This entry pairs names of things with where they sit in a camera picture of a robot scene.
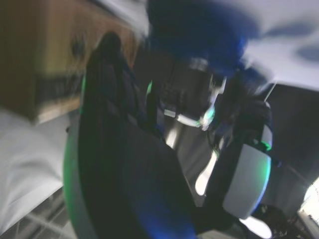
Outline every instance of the gray fabric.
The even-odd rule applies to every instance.
[[[0,109],[0,234],[62,186],[67,115],[40,125]]]

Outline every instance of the wooden cabinet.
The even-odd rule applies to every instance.
[[[81,85],[90,54],[108,31],[119,35],[132,66],[134,33],[87,1],[0,1],[0,105],[39,121],[77,108],[78,91],[66,89],[56,97],[52,92],[57,85]]]

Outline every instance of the wooden furniture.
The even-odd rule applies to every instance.
[[[87,61],[108,31],[132,66],[134,33],[87,1],[0,1],[0,106],[37,122],[76,109]]]

